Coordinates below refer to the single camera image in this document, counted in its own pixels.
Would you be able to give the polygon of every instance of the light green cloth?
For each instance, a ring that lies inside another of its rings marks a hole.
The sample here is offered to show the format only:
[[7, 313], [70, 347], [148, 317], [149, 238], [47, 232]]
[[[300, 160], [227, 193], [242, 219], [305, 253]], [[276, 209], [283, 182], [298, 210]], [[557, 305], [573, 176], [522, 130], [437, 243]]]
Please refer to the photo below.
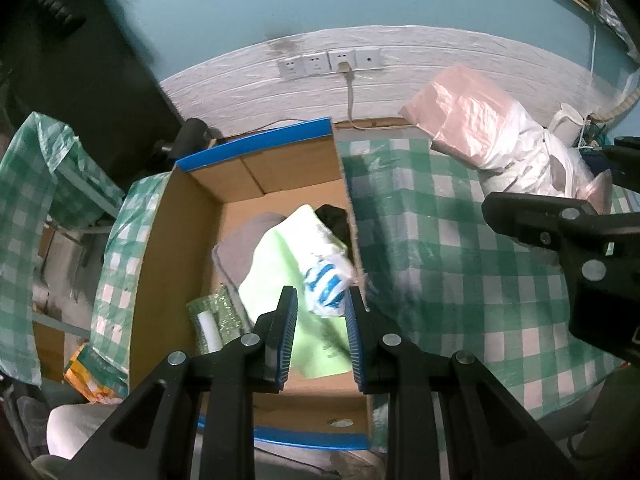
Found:
[[284, 285], [294, 286], [298, 292], [298, 321], [291, 368], [310, 379], [348, 372], [351, 358], [344, 318], [322, 318], [306, 306], [304, 277], [282, 235], [291, 227], [289, 219], [269, 229], [258, 243], [249, 274], [238, 288], [240, 299], [255, 322], [260, 314], [275, 310]]

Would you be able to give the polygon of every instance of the plastic bag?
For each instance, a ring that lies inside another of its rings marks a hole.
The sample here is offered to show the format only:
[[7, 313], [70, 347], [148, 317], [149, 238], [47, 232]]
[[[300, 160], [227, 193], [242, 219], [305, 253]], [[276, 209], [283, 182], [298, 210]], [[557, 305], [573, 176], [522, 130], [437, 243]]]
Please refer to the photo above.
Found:
[[220, 285], [215, 294], [187, 303], [187, 312], [196, 330], [199, 355], [217, 352], [242, 333], [242, 321], [226, 285]]
[[88, 344], [83, 344], [73, 354], [65, 367], [64, 377], [90, 402], [113, 404], [127, 395], [126, 377], [104, 361]]
[[276, 228], [304, 277], [308, 309], [321, 317], [344, 316], [345, 291], [355, 283], [346, 245], [308, 204], [300, 206]]
[[418, 92], [400, 114], [433, 149], [478, 170], [482, 192], [589, 197], [598, 212], [611, 186], [594, 180], [580, 153], [534, 121], [522, 104], [475, 70], [454, 65]]

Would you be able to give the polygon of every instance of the cardboard box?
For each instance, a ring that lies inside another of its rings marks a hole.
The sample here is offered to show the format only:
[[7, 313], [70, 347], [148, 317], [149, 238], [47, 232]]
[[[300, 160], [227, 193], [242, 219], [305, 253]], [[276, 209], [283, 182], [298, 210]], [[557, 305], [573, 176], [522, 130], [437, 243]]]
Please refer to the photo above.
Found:
[[42, 376], [59, 383], [63, 380], [62, 371], [66, 362], [64, 358], [65, 333], [34, 322], [33, 338], [36, 341]]
[[[306, 203], [348, 211], [360, 270], [355, 222], [328, 118], [233, 140], [178, 161], [140, 268], [131, 388], [170, 352], [193, 354], [194, 332], [185, 305], [212, 293], [220, 282], [210, 260], [213, 245], [253, 216], [289, 215]], [[345, 420], [353, 424], [344, 427]], [[351, 372], [308, 380], [292, 370], [282, 393], [254, 396], [254, 425], [259, 440], [367, 449], [367, 398]]]

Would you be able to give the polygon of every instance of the cable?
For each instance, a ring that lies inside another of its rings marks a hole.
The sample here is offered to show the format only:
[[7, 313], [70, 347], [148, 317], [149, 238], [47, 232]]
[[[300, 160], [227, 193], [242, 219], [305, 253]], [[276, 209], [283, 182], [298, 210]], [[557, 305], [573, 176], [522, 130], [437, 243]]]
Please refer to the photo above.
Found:
[[275, 121], [271, 121], [270, 123], [267, 124], [263, 124], [262, 126], [258, 126], [257, 128], [254, 128], [253, 130], [249, 130], [248, 132], [244, 132], [244, 134], [254, 134], [255, 132], [260, 131], [263, 128], [266, 128], [267, 126], [271, 126], [272, 124], [276, 124], [276, 123], [281, 123], [283, 121], [295, 121], [297, 123], [304, 123], [306, 121], [306, 119], [289, 119], [289, 118], [284, 118], [284, 119], [277, 119]]
[[344, 80], [347, 82], [347, 117], [349, 118], [349, 124], [355, 130], [367, 130], [368, 128], [361, 128], [353, 124], [353, 70], [351, 69], [351, 65], [346, 61], [342, 61], [338, 63], [338, 72], [342, 72], [344, 74]]
[[[595, 65], [595, 59], [596, 59], [596, 39], [598, 37], [598, 26], [597, 26], [597, 22], [594, 20], [593, 22], [593, 42], [591, 43], [591, 81], [590, 81], [590, 85], [593, 87], [593, 67]], [[584, 121], [582, 122], [582, 128], [580, 128], [580, 137], [578, 138], [578, 149], [580, 148], [588, 148], [587, 145], [585, 146], [581, 146], [581, 144], [584, 142], [584, 129], [587, 125], [587, 121], [591, 122], [590, 120], [591, 114], [586, 114], [584, 117]]]
[[587, 431], [587, 429], [589, 428], [590, 422], [591, 422], [590, 420], [585, 422], [584, 425], [578, 431], [576, 431], [574, 434], [569, 436], [569, 438], [566, 440], [566, 449], [569, 452], [569, 455], [571, 455], [571, 458], [573, 458], [574, 460], [579, 460], [580, 462], [588, 462], [589, 460], [595, 460], [596, 458], [601, 458], [605, 455], [608, 455], [613, 451], [615, 451], [616, 449], [616, 446], [612, 446], [609, 449], [605, 449], [604, 451], [601, 451], [599, 453], [593, 453], [590, 455], [584, 455], [584, 454], [578, 453], [575, 450], [574, 437], [576, 437], [580, 433]]

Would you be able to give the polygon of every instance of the wall outlet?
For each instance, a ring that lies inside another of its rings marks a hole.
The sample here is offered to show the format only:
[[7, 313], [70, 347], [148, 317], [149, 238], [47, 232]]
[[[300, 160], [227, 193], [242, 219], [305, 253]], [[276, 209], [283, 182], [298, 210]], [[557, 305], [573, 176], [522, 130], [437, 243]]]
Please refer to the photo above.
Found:
[[345, 61], [349, 63], [352, 70], [356, 69], [356, 57], [353, 50], [330, 50], [328, 54], [333, 72], [337, 72], [338, 65]]
[[305, 54], [302, 56], [302, 63], [305, 65], [307, 75], [326, 74], [331, 72], [329, 58], [326, 52], [316, 52], [315, 54]]
[[380, 54], [380, 49], [378, 47], [375, 48], [356, 48], [356, 68], [361, 70], [363, 68], [382, 68], [384, 64], [382, 63], [382, 54]]
[[279, 59], [278, 70], [283, 79], [296, 79], [306, 75], [305, 64], [300, 56]]

